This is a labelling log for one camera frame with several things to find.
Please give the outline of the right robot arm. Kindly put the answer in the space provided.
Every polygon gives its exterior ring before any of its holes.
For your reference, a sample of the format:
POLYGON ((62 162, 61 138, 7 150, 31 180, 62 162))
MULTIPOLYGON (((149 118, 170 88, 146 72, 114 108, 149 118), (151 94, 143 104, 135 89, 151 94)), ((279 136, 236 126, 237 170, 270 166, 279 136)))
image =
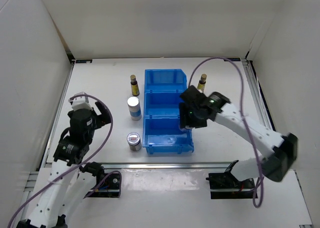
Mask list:
POLYGON ((193 129, 216 122, 251 143, 259 151, 257 158, 234 161, 219 176, 230 188, 242 181, 260 176, 281 182, 298 156, 298 138, 289 133, 283 135, 241 114, 240 110, 224 95, 213 92, 205 96, 194 86, 184 91, 180 98, 180 128, 193 129))

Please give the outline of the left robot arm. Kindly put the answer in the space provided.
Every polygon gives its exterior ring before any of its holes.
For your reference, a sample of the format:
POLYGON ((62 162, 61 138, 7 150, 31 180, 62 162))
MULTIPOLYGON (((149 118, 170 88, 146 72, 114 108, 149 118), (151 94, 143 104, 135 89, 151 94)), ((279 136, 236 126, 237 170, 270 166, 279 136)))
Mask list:
POLYGON ((95 102, 97 114, 84 97, 70 100, 69 126, 62 132, 53 156, 47 185, 31 198, 39 197, 32 213, 19 228, 66 228, 83 198, 103 186, 107 174, 97 162, 85 158, 95 130, 109 124, 113 118, 101 101, 95 102))

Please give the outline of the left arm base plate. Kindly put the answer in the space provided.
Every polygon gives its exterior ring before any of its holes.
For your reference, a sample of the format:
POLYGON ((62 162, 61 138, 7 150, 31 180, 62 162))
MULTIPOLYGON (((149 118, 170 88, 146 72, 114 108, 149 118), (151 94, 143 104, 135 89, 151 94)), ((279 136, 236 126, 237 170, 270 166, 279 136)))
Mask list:
POLYGON ((120 198, 122 191, 122 174, 112 171, 102 174, 85 198, 120 198))

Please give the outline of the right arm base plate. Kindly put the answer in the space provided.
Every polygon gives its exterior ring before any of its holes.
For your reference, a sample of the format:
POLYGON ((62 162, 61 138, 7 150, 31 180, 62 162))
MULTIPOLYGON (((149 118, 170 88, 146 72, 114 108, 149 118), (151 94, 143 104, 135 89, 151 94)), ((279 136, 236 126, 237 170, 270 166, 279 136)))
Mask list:
POLYGON ((210 198, 212 200, 234 200, 257 198, 256 188, 252 178, 238 181, 227 173, 209 173, 210 198))

